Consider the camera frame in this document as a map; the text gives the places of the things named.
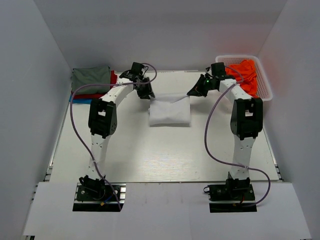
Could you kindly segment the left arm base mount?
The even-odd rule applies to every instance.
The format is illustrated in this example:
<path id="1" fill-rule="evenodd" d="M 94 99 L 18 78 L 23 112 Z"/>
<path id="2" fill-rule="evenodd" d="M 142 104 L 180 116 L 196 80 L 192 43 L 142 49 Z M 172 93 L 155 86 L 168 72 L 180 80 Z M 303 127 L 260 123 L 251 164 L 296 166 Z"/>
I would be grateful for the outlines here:
<path id="1" fill-rule="evenodd" d="M 126 198 L 126 184 L 108 185 L 104 180 L 79 178 L 73 201 L 73 212 L 120 212 Z"/>

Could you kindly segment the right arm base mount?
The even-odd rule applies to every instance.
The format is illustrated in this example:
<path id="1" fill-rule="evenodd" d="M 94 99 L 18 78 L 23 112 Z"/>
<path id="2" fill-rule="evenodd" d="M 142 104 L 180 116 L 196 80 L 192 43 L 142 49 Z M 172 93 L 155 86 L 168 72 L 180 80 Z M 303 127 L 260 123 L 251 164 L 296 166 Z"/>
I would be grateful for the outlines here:
<path id="1" fill-rule="evenodd" d="M 203 188 L 208 195 L 211 213 L 254 213 L 256 198 L 249 178 L 228 178 L 222 184 L 210 184 Z"/>

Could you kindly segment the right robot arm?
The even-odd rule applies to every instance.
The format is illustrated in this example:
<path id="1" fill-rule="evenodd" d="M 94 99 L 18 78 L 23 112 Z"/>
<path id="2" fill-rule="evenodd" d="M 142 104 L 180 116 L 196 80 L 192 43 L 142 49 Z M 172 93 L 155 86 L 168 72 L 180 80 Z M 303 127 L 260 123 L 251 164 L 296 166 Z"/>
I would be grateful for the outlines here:
<path id="1" fill-rule="evenodd" d="M 230 130 L 234 136 L 232 163 L 226 180 L 226 195 L 236 200 L 250 185 L 249 165 L 253 144 L 263 128 L 263 101 L 254 98 L 240 86 L 232 75 L 228 75 L 223 62 L 206 68 L 188 96 L 206 97 L 209 91 L 217 90 L 232 104 Z"/>

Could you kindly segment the white t-shirt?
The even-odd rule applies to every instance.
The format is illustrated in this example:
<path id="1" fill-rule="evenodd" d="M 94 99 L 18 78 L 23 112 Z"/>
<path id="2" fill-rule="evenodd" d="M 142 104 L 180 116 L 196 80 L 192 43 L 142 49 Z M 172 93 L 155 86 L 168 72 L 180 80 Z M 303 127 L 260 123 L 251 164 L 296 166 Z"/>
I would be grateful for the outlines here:
<path id="1" fill-rule="evenodd" d="M 149 125 L 187 125 L 191 123 L 190 97 L 186 93 L 157 94 L 150 99 Z"/>

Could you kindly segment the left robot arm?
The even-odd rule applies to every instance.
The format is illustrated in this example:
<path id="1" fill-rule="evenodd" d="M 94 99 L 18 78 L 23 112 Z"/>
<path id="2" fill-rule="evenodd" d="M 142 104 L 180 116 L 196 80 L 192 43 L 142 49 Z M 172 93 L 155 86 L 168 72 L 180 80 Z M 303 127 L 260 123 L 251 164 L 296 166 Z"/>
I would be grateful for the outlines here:
<path id="1" fill-rule="evenodd" d="M 88 193 L 96 200 L 103 198 L 106 193 L 105 161 L 109 141 L 118 125 L 117 107 L 132 91 L 136 91 L 143 100 L 155 97 L 151 86 L 155 78 L 146 76 L 150 67 L 148 63 L 133 62 L 131 69 L 120 74 L 115 86 L 99 99 L 91 101 L 88 118 L 91 134 L 90 161 L 87 174 L 80 182 L 84 185 L 87 181 L 94 181 L 89 186 Z"/>

